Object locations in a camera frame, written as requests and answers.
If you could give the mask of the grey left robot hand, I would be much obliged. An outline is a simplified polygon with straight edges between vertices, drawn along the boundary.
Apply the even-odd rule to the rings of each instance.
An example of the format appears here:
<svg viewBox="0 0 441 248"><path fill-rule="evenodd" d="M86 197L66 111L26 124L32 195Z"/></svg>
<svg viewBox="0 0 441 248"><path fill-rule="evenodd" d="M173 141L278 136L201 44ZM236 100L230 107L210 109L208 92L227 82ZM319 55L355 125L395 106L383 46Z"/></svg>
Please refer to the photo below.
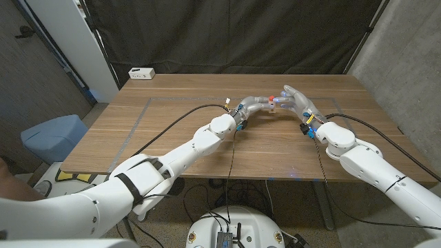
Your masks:
<svg viewBox="0 0 441 248"><path fill-rule="evenodd" d="M271 111L275 108L273 103L269 102L268 96L248 96L244 98L231 112L236 124L247 120L250 115L259 110Z"/></svg>

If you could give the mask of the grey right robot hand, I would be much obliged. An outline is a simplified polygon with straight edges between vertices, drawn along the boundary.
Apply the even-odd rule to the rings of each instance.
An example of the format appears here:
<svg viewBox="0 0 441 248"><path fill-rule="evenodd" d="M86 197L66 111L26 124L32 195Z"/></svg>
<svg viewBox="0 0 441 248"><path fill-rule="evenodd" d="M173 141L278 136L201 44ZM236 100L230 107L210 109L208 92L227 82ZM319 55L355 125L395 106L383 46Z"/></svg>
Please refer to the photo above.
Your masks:
<svg viewBox="0 0 441 248"><path fill-rule="evenodd" d="M275 97L273 101L282 108L294 112L303 123L311 125L314 129L327 122L327 118L313 102L292 86L285 85L280 96Z"/></svg>

